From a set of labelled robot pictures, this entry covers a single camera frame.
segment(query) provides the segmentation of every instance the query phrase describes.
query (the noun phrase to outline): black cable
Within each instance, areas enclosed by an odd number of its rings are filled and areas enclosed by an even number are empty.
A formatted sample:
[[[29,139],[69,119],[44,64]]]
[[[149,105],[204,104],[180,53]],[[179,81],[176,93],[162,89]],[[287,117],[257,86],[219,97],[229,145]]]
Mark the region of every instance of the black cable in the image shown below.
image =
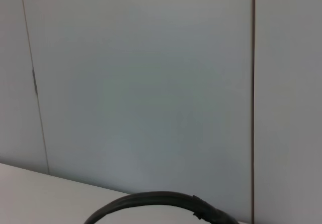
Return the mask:
[[[197,196],[170,191],[143,192],[121,197],[94,212],[84,224],[94,224],[107,214],[121,209],[144,205],[177,206],[192,211],[199,219],[204,219],[211,224],[238,224],[233,217]]]

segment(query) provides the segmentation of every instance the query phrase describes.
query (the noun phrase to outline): vertical gap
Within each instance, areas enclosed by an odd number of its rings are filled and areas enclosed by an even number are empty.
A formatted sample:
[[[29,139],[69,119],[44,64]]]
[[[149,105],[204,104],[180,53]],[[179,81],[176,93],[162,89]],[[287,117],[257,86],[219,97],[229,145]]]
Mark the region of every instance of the vertical gap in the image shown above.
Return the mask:
[[[33,60],[33,57],[32,57],[31,45],[30,45],[30,37],[29,37],[29,31],[28,31],[28,24],[27,24],[26,10],[25,10],[25,2],[24,2],[24,0],[21,0],[21,1],[22,1],[22,7],[23,7],[23,10],[24,10],[24,16],[25,16],[25,24],[26,24],[26,31],[27,31],[27,38],[28,38],[28,45],[29,45],[29,53],[30,53],[31,65],[32,65],[33,72],[35,72],[35,69],[34,69],[34,60]],[[42,117],[41,117],[41,112],[40,112],[40,105],[39,105],[39,97],[38,97],[38,94],[36,94],[36,97],[37,97],[38,112],[39,112],[39,118],[40,118],[42,139],[43,139],[44,147],[45,147],[45,157],[46,157],[47,171],[48,171],[48,174],[50,175],[50,172],[49,172],[49,164],[48,164],[48,156],[47,156],[47,148],[46,148],[46,141],[45,141],[45,135],[44,135],[44,128],[43,128],[43,124],[42,124]]]
[[[254,143],[254,135],[255,135],[255,119],[254,119],[254,111],[255,111],[255,22],[256,22],[256,0],[252,0],[252,143],[251,143],[251,161],[252,161],[252,170],[251,170],[251,176],[252,176],[252,224],[255,223],[255,170],[254,170],[254,159],[255,159],[255,143]]]

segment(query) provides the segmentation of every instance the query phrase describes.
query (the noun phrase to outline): white table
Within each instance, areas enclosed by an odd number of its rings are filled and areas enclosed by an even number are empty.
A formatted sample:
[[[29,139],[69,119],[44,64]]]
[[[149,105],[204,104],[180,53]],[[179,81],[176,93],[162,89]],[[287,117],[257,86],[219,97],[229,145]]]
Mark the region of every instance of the white table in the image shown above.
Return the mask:
[[[126,194],[0,164],[1,224],[83,224]],[[201,224],[192,212],[143,206],[107,215],[98,224]]]

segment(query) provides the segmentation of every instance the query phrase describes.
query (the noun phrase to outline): white cabinet door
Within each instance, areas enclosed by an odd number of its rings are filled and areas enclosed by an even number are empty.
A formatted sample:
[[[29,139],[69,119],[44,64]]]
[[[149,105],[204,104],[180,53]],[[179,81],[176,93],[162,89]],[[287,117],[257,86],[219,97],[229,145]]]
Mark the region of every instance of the white cabinet door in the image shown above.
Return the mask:
[[[257,0],[255,221],[322,222],[322,0]]]
[[[251,0],[25,0],[50,173],[251,213]]]
[[[0,163],[47,173],[22,0],[0,0]]]

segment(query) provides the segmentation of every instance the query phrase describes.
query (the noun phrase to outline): table surface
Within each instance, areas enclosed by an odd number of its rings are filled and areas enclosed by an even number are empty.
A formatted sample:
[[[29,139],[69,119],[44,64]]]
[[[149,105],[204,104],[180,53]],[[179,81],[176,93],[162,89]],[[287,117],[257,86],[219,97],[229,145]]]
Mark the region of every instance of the table surface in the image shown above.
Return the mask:
[[[83,224],[97,209],[126,194],[0,164],[1,224]],[[124,209],[98,224],[200,224],[172,206]]]

